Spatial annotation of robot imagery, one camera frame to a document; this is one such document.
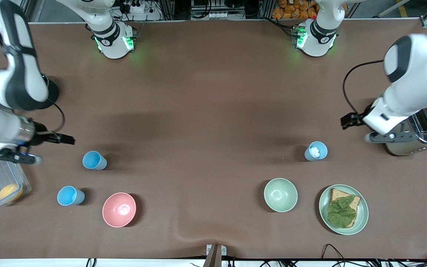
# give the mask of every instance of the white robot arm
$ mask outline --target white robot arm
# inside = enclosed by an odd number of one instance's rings
[[[308,19],[299,26],[304,27],[296,47],[310,56],[323,56],[334,44],[336,32],[344,20],[347,3],[358,3],[365,0],[316,0],[320,6],[317,17]]]
[[[40,157],[22,153],[20,147],[42,142],[73,144],[75,140],[12,113],[51,106],[58,98],[58,88],[39,71],[25,15],[10,0],[0,0],[0,44],[7,58],[7,68],[0,69],[0,159],[37,164]]]
[[[134,51],[136,32],[124,22],[115,22],[109,10],[115,0],[57,0],[78,14],[90,27],[100,51],[119,59]]]
[[[379,135],[427,108],[427,35],[411,34],[398,39],[383,60],[391,85],[361,113],[341,119],[342,128],[368,125]]]

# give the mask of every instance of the cup with white contents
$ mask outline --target cup with white contents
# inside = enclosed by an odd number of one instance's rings
[[[310,162],[320,161],[327,156],[327,147],[323,142],[312,142],[304,152],[305,159]]]

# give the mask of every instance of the bowl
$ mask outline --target bowl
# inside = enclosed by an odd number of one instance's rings
[[[131,222],[136,214],[136,202],[127,193],[111,195],[103,204],[103,220],[111,227],[123,227]]]
[[[327,208],[329,207],[329,201],[331,199],[331,190],[332,188],[338,189],[340,191],[344,191],[346,193],[360,196],[361,200],[359,202],[359,206],[357,207],[357,219],[354,222],[354,225],[350,228],[339,228],[332,225],[327,219]],[[322,220],[332,231],[341,234],[341,235],[354,235],[360,231],[362,231],[367,222],[368,222],[368,205],[365,201],[365,198],[362,194],[352,186],[348,186],[345,184],[334,184],[329,186],[322,192],[322,195],[319,199],[319,213],[321,214]]]
[[[264,197],[273,211],[291,211],[298,203],[298,190],[289,180],[274,178],[266,184]]]

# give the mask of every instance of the green bowl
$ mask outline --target green bowl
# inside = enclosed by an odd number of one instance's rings
[[[298,203],[298,190],[284,178],[274,178],[265,186],[266,204],[277,212],[291,211]]]
[[[329,206],[329,201],[331,199],[331,190],[332,188],[338,189],[340,191],[344,191],[346,193],[360,196],[361,200],[359,202],[359,206],[357,208],[357,219],[352,225],[351,228],[339,228],[332,225],[327,219],[327,207]],[[365,225],[368,222],[368,205],[363,196],[359,191],[355,188],[345,185],[345,184],[335,184],[329,186],[324,190],[320,199],[319,199],[319,213],[321,214],[322,220],[332,231],[339,233],[341,235],[354,235],[365,228]]]

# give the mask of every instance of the pink bowl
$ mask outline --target pink bowl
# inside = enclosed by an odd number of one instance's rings
[[[111,195],[103,204],[103,220],[111,227],[123,227],[134,218],[136,202],[127,193]]]

